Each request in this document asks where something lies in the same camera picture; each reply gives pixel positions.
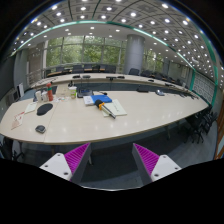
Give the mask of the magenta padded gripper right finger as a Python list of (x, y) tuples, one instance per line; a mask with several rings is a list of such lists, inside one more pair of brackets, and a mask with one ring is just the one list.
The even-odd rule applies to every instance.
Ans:
[(166, 177), (181, 169), (168, 155), (157, 155), (136, 143), (132, 146), (132, 154), (144, 185)]

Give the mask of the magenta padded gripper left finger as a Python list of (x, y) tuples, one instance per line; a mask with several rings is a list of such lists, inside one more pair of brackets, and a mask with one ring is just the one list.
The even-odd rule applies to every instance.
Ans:
[(41, 169), (75, 184), (81, 182), (87, 163), (91, 162), (91, 144), (83, 144), (66, 154), (56, 153)]

